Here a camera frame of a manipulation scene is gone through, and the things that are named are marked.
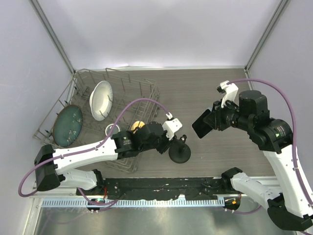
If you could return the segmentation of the black smartphone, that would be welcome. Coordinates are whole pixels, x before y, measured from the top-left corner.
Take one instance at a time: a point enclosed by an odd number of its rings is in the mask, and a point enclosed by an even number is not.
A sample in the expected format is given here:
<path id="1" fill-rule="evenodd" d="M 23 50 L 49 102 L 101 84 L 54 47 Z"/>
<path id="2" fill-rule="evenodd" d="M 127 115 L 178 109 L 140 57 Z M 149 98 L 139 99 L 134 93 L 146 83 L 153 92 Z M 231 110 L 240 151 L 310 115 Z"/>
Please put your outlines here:
<path id="1" fill-rule="evenodd" d="M 202 139 L 204 136 L 206 136 L 209 132 L 213 130 L 211 126 L 209 126 L 207 123 L 203 121 L 203 119 L 207 117 L 210 113 L 211 109 L 210 108 L 206 109 L 192 124 L 193 130 L 200 139 Z"/>

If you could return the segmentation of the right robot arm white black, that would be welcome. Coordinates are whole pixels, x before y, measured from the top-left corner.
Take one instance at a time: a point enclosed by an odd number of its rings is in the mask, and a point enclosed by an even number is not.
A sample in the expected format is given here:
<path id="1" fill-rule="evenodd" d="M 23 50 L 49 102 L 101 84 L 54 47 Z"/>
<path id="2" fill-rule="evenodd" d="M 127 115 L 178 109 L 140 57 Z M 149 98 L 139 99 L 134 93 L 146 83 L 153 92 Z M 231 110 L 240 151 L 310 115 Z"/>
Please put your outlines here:
<path id="1" fill-rule="evenodd" d="M 304 232 L 313 225 L 313 205 L 309 202 L 312 190 L 304 192 L 301 187 L 308 184 L 296 162 L 294 131 L 285 121 L 270 117 L 267 98 L 261 92 L 241 92 L 239 104 L 232 98 L 226 94 L 215 101 L 202 120 L 209 131 L 228 127 L 245 131 L 269 161 L 281 189 L 270 189 L 234 167 L 222 174 L 222 190 L 249 196 L 267 211 L 278 228 Z"/>

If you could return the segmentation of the black phone stand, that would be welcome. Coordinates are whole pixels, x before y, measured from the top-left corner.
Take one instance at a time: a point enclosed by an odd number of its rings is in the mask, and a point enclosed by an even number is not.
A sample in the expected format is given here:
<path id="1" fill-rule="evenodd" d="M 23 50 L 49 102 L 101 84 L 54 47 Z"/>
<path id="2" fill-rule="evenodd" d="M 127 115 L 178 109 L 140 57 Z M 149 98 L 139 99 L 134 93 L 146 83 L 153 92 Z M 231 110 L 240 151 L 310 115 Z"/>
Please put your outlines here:
<path id="1" fill-rule="evenodd" d="M 169 157 L 177 164 L 186 163 L 191 157 L 191 149 L 185 143 L 186 139 L 187 136 L 182 135 L 179 139 L 173 140 L 169 148 Z"/>

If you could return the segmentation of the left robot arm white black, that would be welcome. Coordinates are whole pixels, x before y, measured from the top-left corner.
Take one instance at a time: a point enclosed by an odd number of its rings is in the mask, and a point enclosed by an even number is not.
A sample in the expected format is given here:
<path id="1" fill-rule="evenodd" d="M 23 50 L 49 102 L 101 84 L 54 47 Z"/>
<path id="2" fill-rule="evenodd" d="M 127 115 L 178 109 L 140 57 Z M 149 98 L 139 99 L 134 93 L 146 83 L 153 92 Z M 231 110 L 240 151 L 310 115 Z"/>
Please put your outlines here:
<path id="1" fill-rule="evenodd" d="M 59 186 L 72 186 L 100 195 L 104 189 L 101 176 L 93 171 L 81 171 L 79 167 L 102 161 L 115 161 L 136 157 L 151 149 L 163 153 L 182 128 L 178 119 L 163 124 L 152 121 L 136 132 L 120 131 L 105 142 L 95 142 L 74 148 L 53 149 L 47 144 L 41 147 L 34 164 L 37 191 L 48 191 Z"/>

